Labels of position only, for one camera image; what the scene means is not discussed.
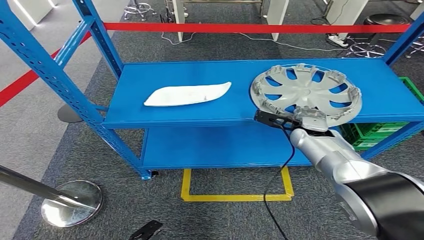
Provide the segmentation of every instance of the green plastic crate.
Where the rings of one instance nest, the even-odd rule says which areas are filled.
[[[357,126],[364,136],[390,136],[408,122],[359,123]]]
[[[403,84],[411,91],[411,93],[422,103],[424,103],[424,95],[417,89],[408,77],[399,77]],[[381,123],[360,123],[358,128],[364,136],[390,136],[397,130],[401,129],[408,122],[381,122]]]
[[[399,77],[403,84],[411,91],[411,93],[421,102],[424,103],[424,95],[417,89],[413,82],[406,76]]]
[[[340,126],[341,135],[356,150],[366,150],[385,139],[387,136],[373,135],[366,136],[356,123],[347,123]]]

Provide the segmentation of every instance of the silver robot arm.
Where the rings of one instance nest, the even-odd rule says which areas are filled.
[[[272,115],[257,112],[255,119],[281,128],[282,117]],[[420,180],[364,160],[340,133],[328,130],[318,110],[297,109],[291,122],[291,143],[332,184],[338,204],[355,227],[379,240],[424,239]]]

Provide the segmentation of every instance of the shelf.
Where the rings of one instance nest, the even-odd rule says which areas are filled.
[[[220,127],[155,127],[144,135],[146,169],[281,166],[292,153],[284,133],[261,123]],[[289,166],[310,162],[296,150]]]
[[[103,125],[111,129],[231,126],[253,122],[256,107],[249,87],[275,65],[306,63],[345,73],[362,91],[362,110],[352,123],[424,121],[424,106],[383,60],[323,58],[232,60],[125,64]],[[184,106],[144,106],[153,91],[166,86],[232,82],[219,99]]]

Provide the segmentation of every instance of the yellow tape square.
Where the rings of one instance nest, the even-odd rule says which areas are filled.
[[[286,166],[281,170],[282,184],[285,194],[267,194],[267,201],[291,201],[295,195],[292,181],[290,180],[289,168]],[[260,202],[264,200],[262,194],[258,195],[190,195],[190,183],[192,181],[192,170],[184,169],[182,175],[181,198],[184,202]]]

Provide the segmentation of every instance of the black wire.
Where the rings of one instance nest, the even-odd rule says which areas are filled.
[[[346,2],[344,2],[344,4],[341,6],[340,14],[337,16],[337,18],[332,23],[330,23],[330,25],[333,25],[335,22],[337,22],[337,20],[339,20],[340,16],[343,13],[343,9],[345,8],[346,4],[348,4],[348,2],[349,2],[349,0],[346,0]]]
[[[265,204],[266,210],[269,213],[269,216],[271,216],[272,220],[274,221],[274,224],[276,225],[276,227],[278,228],[279,232],[281,233],[282,237],[284,238],[284,240],[289,240],[286,236],[286,234],[284,233],[284,231],[281,229],[279,223],[277,222],[276,218],[274,217],[273,213],[271,212],[270,207],[268,206],[267,203],[267,192],[268,189],[271,186],[271,183],[277,178],[277,176],[280,174],[280,172],[283,170],[283,168],[290,162],[290,160],[292,160],[293,156],[295,155],[295,146],[293,146],[292,142],[290,142],[290,137],[289,134],[287,133],[286,129],[284,128],[284,123],[281,125],[281,129],[284,132],[285,137],[287,138],[288,142],[290,143],[291,146],[291,155],[290,157],[285,161],[285,163],[280,167],[280,169],[275,173],[275,175],[272,177],[272,179],[268,182],[268,184],[265,187],[265,192],[263,193],[263,203]]]
[[[337,20],[339,20],[340,16],[343,14],[343,9],[345,8],[346,4],[348,4],[349,1],[350,0],[346,0],[344,2],[344,4],[341,6],[339,15],[336,17],[336,19],[332,23],[330,23],[327,20],[326,16],[323,15],[323,16],[320,16],[320,17],[312,18],[310,20],[310,24],[312,24],[312,25],[318,25],[318,26],[321,26],[321,25],[324,25],[324,24],[325,25],[333,25],[335,22],[337,22]]]

